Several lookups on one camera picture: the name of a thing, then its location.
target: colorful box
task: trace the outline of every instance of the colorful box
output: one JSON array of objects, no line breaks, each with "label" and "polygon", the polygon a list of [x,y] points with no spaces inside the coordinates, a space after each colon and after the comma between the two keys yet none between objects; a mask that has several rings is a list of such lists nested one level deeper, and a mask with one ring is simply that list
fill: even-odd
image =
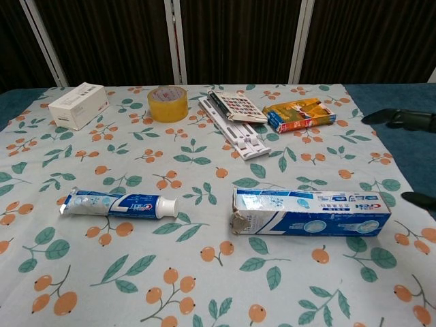
[{"label": "colorful box", "polygon": [[334,123],[336,114],[317,99],[303,99],[264,107],[268,123],[278,132]]},{"label": "colorful box", "polygon": [[82,83],[48,105],[57,126],[81,129],[109,106],[102,85]]},{"label": "colorful box", "polygon": [[235,234],[375,236],[390,216],[378,192],[234,188]]}]

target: yellow tape roll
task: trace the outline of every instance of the yellow tape roll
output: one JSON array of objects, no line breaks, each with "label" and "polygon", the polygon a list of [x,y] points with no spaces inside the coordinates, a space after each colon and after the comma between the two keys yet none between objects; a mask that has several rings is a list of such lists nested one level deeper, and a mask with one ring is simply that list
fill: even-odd
[{"label": "yellow tape roll", "polygon": [[158,87],[147,99],[152,118],[160,123],[173,123],[188,115],[187,94],[181,87]]}]

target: blue and white toothpaste box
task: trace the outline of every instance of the blue and white toothpaste box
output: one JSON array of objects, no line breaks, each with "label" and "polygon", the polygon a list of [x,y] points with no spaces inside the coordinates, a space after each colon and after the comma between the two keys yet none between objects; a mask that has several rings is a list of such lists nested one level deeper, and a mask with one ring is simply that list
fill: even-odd
[{"label": "blue and white toothpaste box", "polygon": [[375,236],[390,216],[378,192],[234,188],[235,234]]}]

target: toothpaste tube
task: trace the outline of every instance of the toothpaste tube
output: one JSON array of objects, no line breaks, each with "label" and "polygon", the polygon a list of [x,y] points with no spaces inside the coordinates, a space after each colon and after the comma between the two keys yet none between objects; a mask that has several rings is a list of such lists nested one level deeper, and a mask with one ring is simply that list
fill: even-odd
[{"label": "toothpaste tube", "polygon": [[177,217],[177,199],[146,194],[112,194],[83,191],[74,187],[61,206],[61,214],[115,215],[143,219]]}]

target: dark curtain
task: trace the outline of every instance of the dark curtain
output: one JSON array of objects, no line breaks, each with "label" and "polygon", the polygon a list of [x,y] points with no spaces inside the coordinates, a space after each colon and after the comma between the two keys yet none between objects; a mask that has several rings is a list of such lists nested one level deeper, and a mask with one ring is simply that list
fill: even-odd
[{"label": "dark curtain", "polygon": [[173,84],[162,0],[35,0],[70,86]]},{"label": "dark curtain", "polygon": [[56,86],[19,1],[0,1],[0,26],[0,93]]},{"label": "dark curtain", "polygon": [[301,83],[427,82],[435,0],[316,0]]},{"label": "dark curtain", "polygon": [[287,83],[300,3],[181,0],[188,83]]}]

